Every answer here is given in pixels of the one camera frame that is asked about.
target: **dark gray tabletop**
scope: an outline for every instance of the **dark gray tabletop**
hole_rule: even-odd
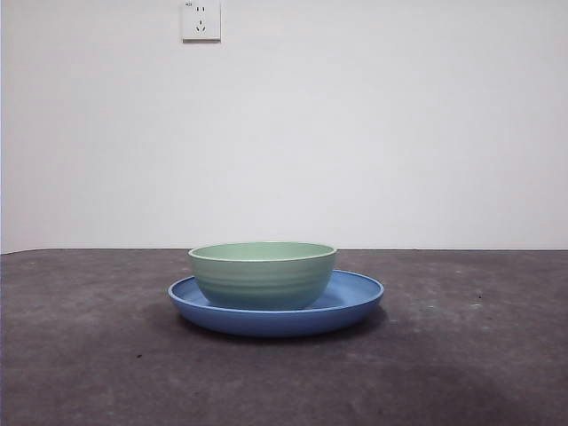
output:
[[[181,319],[186,250],[2,263],[3,426],[568,424],[568,252],[340,251],[382,308],[286,340]]]

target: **white wall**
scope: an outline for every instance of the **white wall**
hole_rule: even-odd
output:
[[[181,3],[3,0],[3,252],[568,249],[568,2]]]

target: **ridged bowl exterior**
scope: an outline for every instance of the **ridged bowl exterior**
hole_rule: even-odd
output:
[[[275,261],[231,261],[190,256],[200,291],[213,304],[251,310],[302,309],[329,283],[335,252]]]

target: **bowl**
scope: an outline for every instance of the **bowl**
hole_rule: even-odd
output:
[[[302,309],[326,288],[337,250],[309,242],[239,242],[189,251],[197,286],[219,307]]]

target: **bowl rim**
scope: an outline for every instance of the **bowl rim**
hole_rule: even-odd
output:
[[[372,296],[367,297],[367,298],[365,298],[365,299],[363,299],[359,302],[356,302],[355,304],[341,304],[341,305],[337,305],[337,306],[328,306],[326,308],[304,308],[304,309],[274,310],[274,311],[273,310],[251,310],[251,309],[239,309],[239,308],[223,308],[221,306],[205,306],[205,305],[201,305],[201,304],[196,304],[194,302],[190,302],[188,300],[185,300],[184,298],[175,294],[174,290],[176,289],[177,286],[183,284],[184,282],[186,282],[188,280],[196,279],[195,275],[192,275],[190,277],[185,277],[185,278],[182,278],[181,280],[177,280],[176,282],[171,284],[168,287],[168,296],[170,297],[170,299],[172,301],[177,302],[179,304],[183,304],[185,306],[189,306],[192,309],[205,310],[205,311],[217,311],[217,312],[232,312],[232,313],[238,313],[238,314],[254,313],[254,314],[268,315],[268,316],[275,315],[275,314],[276,315],[289,315],[289,314],[298,314],[298,313],[302,314],[302,315],[309,315],[309,314],[313,314],[315,312],[341,311],[341,310],[353,308],[355,306],[362,306],[364,304],[369,304],[369,303],[372,303],[376,300],[381,300],[383,298],[384,285],[379,280],[376,280],[375,278],[369,277],[368,275],[364,275],[364,274],[358,273],[358,272],[345,271],[344,269],[334,269],[332,271],[332,273],[344,273],[346,275],[354,275],[354,276],[363,278],[365,280],[371,281],[373,284],[376,285],[377,291]]]
[[[210,247],[218,247],[218,246],[233,246],[237,244],[258,244],[258,243],[284,243],[284,244],[307,244],[311,246],[320,246],[326,249],[329,249],[327,253],[322,255],[313,255],[313,256],[296,256],[296,257],[283,257],[283,258],[276,258],[276,259],[227,259],[224,257],[213,257],[213,256],[202,256],[196,255],[195,251],[200,249],[208,249]],[[265,262],[291,262],[296,260],[305,260],[305,259],[316,259],[318,257],[326,257],[334,255],[337,252],[337,248],[333,248],[327,244],[320,244],[318,242],[306,242],[306,241],[237,241],[237,242],[222,242],[219,244],[208,244],[207,246],[200,246],[196,248],[192,248],[187,252],[189,257],[194,257],[196,259],[203,259],[203,260],[215,260],[217,262],[245,262],[245,263],[265,263]]]

